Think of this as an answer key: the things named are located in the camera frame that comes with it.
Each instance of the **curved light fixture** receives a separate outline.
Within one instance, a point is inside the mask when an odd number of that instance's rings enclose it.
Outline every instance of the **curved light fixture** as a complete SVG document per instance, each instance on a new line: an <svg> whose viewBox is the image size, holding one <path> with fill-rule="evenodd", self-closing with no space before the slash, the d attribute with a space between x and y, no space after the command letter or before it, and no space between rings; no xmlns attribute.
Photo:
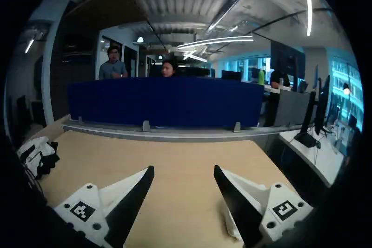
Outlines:
<svg viewBox="0 0 372 248"><path fill-rule="evenodd" d="M190 56L188 56L187 58L192 58L192 59L195 59L195 60L199 60L199 61L202 61L202 62L205 62L205 63L207 63L208 62L208 60L207 59L204 59L204 58L201 58L201 57L198 57L198 56L195 56L195 55L190 55Z"/></svg>
<svg viewBox="0 0 372 248"><path fill-rule="evenodd" d="M186 60L187 58L189 58L190 56L192 56L195 52L196 52L196 49L194 49L193 51L187 53L187 54L184 56L183 60Z"/></svg>
<svg viewBox="0 0 372 248"><path fill-rule="evenodd" d="M179 45L179 46L177 46L177 49L205 46L205 45L214 44L214 43L240 42L240 41L253 41L252 35L250 35L250 36L239 36L239 37L217 38L217 39L210 39L210 40L199 40L199 41Z"/></svg>
<svg viewBox="0 0 372 248"><path fill-rule="evenodd" d="M30 42L28 43L28 46L27 46L27 48L25 50L25 53L28 52L28 50L30 49L30 47L31 47L31 45L32 45L33 42L34 42L34 39L30 40Z"/></svg>
<svg viewBox="0 0 372 248"><path fill-rule="evenodd" d="M306 0L307 2L307 36L310 36L312 27L312 2L311 0Z"/></svg>

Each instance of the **person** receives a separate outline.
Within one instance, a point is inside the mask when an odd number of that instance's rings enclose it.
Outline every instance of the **person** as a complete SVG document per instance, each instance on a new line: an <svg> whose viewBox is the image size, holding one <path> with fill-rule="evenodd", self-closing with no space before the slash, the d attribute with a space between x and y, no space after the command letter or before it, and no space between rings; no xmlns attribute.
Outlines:
<svg viewBox="0 0 372 248"><path fill-rule="evenodd" d="M98 79L114 79L128 77L128 72L125 69L125 64L119 60L120 48L117 46L109 47L107 50L108 61L100 67Z"/></svg>
<svg viewBox="0 0 372 248"><path fill-rule="evenodd" d="M270 75L270 85L275 89L279 89L281 78L283 79L283 86L290 86L288 75L282 72L280 64L280 61L278 61L277 70L273 71Z"/></svg>
<svg viewBox="0 0 372 248"><path fill-rule="evenodd" d="M175 60L166 60L163 62L163 67L161 68L161 74L164 77L176 76L178 71L178 64Z"/></svg>

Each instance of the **door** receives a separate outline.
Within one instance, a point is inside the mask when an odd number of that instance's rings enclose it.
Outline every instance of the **door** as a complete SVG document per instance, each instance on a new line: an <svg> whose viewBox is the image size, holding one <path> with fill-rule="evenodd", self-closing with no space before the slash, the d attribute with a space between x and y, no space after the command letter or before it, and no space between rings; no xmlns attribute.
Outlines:
<svg viewBox="0 0 372 248"><path fill-rule="evenodd" d="M124 47L124 64L126 71L128 72L128 77L135 77L137 67L137 51L131 49L130 47Z"/></svg>

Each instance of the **desk surface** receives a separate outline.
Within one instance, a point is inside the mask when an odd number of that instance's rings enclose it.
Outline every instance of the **desk surface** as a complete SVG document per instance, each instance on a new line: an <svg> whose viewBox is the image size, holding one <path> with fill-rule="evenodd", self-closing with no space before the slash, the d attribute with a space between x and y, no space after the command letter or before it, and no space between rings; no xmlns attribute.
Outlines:
<svg viewBox="0 0 372 248"><path fill-rule="evenodd" d="M154 166L153 183L126 240L129 248L241 248L226 232L216 164L267 187L279 181L293 190L253 141L147 142L74 131L56 141L60 160L41 181L52 207L85 183L102 188Z"/></svg>
<svg viewBox="0 0 372 248"><path fill-rule="evenodd" d="M344 156L340 152L335 152L333 150L328 138L323 137L322 134L317 135L313 132L312 136L316 140L320 140L321 143L321 148L318 149L317 154L316 147L307 148L297 140L292 140L298 133L299 130L294 130L282 132L279 135L280 138L315 171L325 185L331 187L339 173Z"/></svg>

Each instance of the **glass wall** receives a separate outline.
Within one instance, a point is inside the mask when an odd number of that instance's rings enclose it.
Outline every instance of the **glass wall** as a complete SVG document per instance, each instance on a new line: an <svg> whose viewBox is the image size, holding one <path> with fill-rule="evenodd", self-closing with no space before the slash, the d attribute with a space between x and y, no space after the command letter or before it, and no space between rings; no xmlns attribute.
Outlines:
<svg viewBox="0 0 372 248"><path fill-rule="evenodd" d="M363 89L358 69L344 61L332 58L332 103L340 108L340 120L347 123L350 115L357 119L357 127L362 130L363 123ZM344 94L344 84L350 88L350 94Z"/></svg>
<svg viewBox="0 0 372 248"><path fill-rule="evenodd" d="M253 59L240 59L223 61L223 69L226 71L242 72L243 81L253 81L252 70L254 68L263 69L265 72L265 83L270 81L270 75L274 71L270 69L270 57L253 58Z"/></svg>

